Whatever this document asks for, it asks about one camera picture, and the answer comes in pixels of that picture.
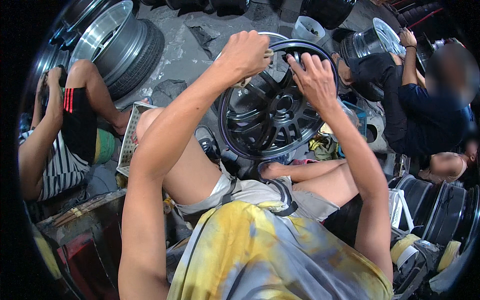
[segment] black shorts with red stripes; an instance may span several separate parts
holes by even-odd
[[[65,88],[63,95],[63,140],[68,149],[92,164],[96,145],[96,114],[86,95],[86,89]]]

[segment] hand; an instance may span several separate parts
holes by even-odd
[[[47,73],[48,73],[48,71],[43,72],[42,75],[40,76],[40,78],[38,79],[38,83],[36,84],[36,95],[39,95],[40,92],[45,87],[45,84],[47,83],[46,82]]]
[[[233,71],[237,81],[254,76],[270,63],[269,57],[264,58],[269,43],[268,36],[259,35],[255,30],[236,33],[230,37],[216,62],[225,62],[225,67]]]
[[[55,67],[48,71],[48,76],[47,76],[47,83],[50,88],[53,86],[59,85],[59,80],[61,76],[61,68],[60,67]]]
[[[321,61],[318,55],[305,52],[301,55],[305,70],[290,54],[287,55],[287,61],[294,72],[293,80],[320,116],[340,107],[329,60]]]
[[[413,32],[408,30],[406,27],[400,30],[400,34],[398,36],[400,37],[400,44],[402,44],[402,46],[417,46],[417,39],[413,35]]]

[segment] sneaker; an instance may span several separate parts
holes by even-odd
[[[209,159],[220,159],[220,150],[213,133],[205,125],[198,125],[193,133]]]

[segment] hair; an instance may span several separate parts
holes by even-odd
[[[443,69],[445,57],[452,58],[461,74],[465,78],[465,84],[472,91],[472,96],[478,93],[480,86],[480,71],[473,55],[461,44],[450,43],[439,48],[430,57],[425,75],[436,82],[436,88],[451,87],[447,72]]]

